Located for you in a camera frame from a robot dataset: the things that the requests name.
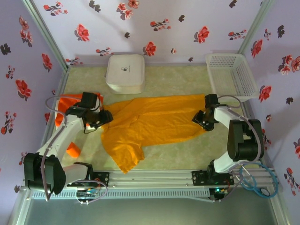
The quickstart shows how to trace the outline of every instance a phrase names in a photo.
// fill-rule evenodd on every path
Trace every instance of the white box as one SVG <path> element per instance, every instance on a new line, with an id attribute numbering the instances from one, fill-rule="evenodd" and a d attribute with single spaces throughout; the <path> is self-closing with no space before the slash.
<path id="1" fill-rule="evenodd" d="M 145 59 L 141 55 L 113 55 L 109 58 L 106 83 L 115 94 L 139 94 L 145 88 Z"/>

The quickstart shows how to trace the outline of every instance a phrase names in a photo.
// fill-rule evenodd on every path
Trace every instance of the orange object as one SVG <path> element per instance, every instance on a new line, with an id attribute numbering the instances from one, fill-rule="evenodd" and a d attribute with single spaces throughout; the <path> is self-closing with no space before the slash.
<path id="1" fill-rule="evenodd" d="M 77 158 L 80 155 L 80 152 L 80 149 L 73 142 L 71 142 L 68 149 L 66 150 L 66 153 L 73 158 Z"/>
<path id="2" fill-rule="evenodd" d="M 98 92 L 95 94 L 97 94 L 99 96 L 101 104 L 103 104 L 103 96 Z M 71 96 L 71 97 L 75 97 L 75 98 L 81 98 L 82 94 L 68 94 L 68 95 L 62 95 L 62 96 Z M 65 113 L 66 110 L 70 106 L 74 105 L 77 102 L 79 102 L 79 100 L 62 97 L 58 103 L 58 110 Z M 63 120 L 63 116 L 58 113 L 56 116 L 56 119 L 55 119 L 55 125 L 57 127 L 59 127 L 62 120 Z M 80 155 L 81 150 L 73 142 L 71 142 L 68 149 L 66 150 L 66 153 L 68 153 L 73 158 L 77 158 Z"/>

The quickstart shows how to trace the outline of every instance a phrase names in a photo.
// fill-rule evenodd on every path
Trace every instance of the gray floor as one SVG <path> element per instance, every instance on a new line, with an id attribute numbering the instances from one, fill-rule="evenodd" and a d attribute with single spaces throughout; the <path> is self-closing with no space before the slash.
<path id="1" fill-rule="evenodd" d="M 26 225 L 275 225 L 270 201 L 238 189 L 222 203 L 190 199 L 33 200 Z"/>

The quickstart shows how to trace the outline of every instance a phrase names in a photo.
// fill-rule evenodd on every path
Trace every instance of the white plastic basket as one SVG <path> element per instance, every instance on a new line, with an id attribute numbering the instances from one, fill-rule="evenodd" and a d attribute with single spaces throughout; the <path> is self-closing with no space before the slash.
<path id="1" fill-rule="evenodd" d="M 258 98 L 259 91 L 245 56 L 233 53 L 206 55 L 210 84 L 218 96 L 233 95 L 241 101 Z M 230 97 L 220 101 L 232 101 Z"/>

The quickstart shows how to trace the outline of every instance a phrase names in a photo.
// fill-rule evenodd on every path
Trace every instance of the white plastic container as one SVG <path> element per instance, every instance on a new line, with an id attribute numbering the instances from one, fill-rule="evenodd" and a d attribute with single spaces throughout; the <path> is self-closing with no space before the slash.
<path id="1" fill-rule="evenodd" d="M 109 58 L 106 83 L 115 94 L 139 94 L 145 88 L 145 59 L 141 55 Z"/>
<path id="2" fill-rule="evenodd" d="M 245 56 L 234 53 L 206 55 L 211 88 L 218 96 L 233 95 L 241 101 L 258 98 L 259 90 Z M 220 101 L 232 101 L 230 97 Z"/>

